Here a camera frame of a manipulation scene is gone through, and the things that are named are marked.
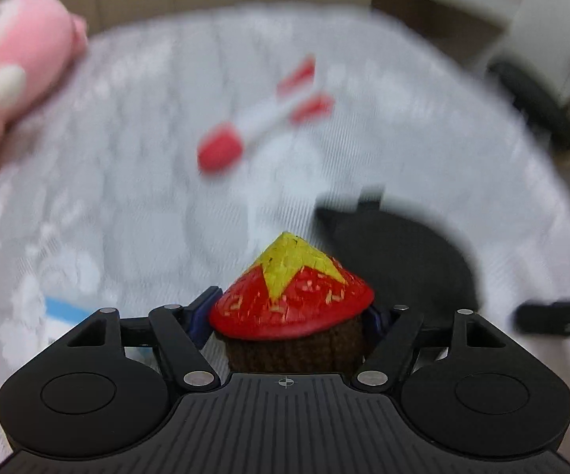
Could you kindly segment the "pink plush rabbit toy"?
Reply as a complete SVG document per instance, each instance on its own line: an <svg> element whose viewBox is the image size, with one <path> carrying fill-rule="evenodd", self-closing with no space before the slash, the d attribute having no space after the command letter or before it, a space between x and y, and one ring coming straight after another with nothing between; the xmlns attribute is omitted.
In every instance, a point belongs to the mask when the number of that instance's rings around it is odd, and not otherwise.
<svg viewBox="0 0 570 474"><path fill-rule="evenodd" d="M87 32L60 0L0 0L0 142L86 51Z"/></svg>

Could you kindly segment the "blue white wipes pack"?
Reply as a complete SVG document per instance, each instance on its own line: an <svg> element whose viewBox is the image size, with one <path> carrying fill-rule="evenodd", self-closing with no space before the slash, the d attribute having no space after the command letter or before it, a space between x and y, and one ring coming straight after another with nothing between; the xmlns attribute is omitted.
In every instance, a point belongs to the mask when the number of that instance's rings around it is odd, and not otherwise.
<svg viewBox="0 0 570 474"><path fill-rule="evenodd" d="M87 319L91 311L79 308L67 301L46 296L45 298L46 320L53 323L75 326Z"/></svg>

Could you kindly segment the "quilted grey bed cover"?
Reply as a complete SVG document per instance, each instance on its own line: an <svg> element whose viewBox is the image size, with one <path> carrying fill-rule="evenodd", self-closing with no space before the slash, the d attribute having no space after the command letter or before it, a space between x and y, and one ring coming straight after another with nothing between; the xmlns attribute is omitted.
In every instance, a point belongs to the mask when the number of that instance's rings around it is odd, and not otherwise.
<svg viewBox="0 0 570 474"><path fill-rule="evenodd" d="M331 115L201 175L201 136L307 56ZM48 297L187 304L284 231L318 243L315 203L362 192L447 228L502 329L525 300L570 297L566 184L507 103L398 21L237 6L95 36L0 151L0 385L49 342Z"/></svg>

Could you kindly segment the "red white toy rocket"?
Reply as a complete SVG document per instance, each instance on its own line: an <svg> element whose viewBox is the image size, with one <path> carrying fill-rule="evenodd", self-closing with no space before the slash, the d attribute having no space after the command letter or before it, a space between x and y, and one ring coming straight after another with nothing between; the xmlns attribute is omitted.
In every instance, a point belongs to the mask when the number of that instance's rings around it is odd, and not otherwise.
<svg viewBox="0 0 570 474"><path fill-rule="evenodd" d="M223 171L276 127L329 116L334 98L319 89L315 75L315 57L305 57L276 85L276 93L270 98L213 126L198 142L198 169L205 173Z"/></svg>

